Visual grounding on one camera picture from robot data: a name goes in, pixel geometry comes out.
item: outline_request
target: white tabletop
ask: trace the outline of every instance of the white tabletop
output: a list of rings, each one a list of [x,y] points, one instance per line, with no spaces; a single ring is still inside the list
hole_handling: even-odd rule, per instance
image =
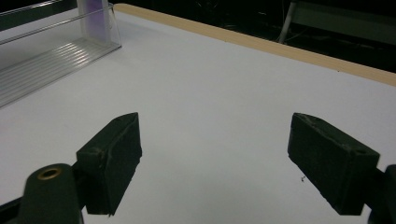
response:
[[[396,88],[116,13],[122,49],[0,110],[0,203],[139,112],[143,158],[114,217],[86,223],[366,223],[339,217],[287,153],[293,112],[396,162]]]

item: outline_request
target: table edge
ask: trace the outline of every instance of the table edge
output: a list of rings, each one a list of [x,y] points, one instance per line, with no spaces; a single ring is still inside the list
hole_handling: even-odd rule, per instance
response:
[[[155,21],[199,35],[209,36],[225,42],[251,49],[261,50],[304,63],[311,63],[336,70],[337,72],[344,72],[350,75],[368,78],[373,81],[396,87],[396,74],[388,71],[336,59],[304,49],[297,49],[255,36],[240,34],[234,31],[207,25],[197,21],[182,19],[142,7],[135,7],[127,4],[116,4],[114,8],[119,12],[133,15],[145,20]]]

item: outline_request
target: transparent plastic bin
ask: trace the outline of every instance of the transparent plastic bin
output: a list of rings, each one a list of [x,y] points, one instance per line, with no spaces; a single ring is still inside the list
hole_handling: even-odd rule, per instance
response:
[[[60,2],[1,13],[0,26],[12,16],[37,13],[37,7]],[[81,13],[81,7],[76,7],[3,30],[0,32],[0,107],[120,47],[112,5],[89,13]]]

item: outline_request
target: clear plastic container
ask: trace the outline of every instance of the clear plastic container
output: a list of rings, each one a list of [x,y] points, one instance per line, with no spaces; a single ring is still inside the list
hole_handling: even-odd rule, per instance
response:
[[[1,13],[0,28],[23,14],[42,17],[39,9],[53,11],[62,2]],[[112,5],[91,11],[81,8],[66,8],[0,32],[0,107],[121,47]]]

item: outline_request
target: white surface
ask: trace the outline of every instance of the white surface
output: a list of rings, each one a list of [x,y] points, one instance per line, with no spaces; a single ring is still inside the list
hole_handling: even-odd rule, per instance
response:
[[[139,112],[143,158],[114,217],[86,223],[366,223],[339,217],[288,158],[293,112],[396,162],[396,89],[117,13],[123,48],[0,110],[0,203]]]

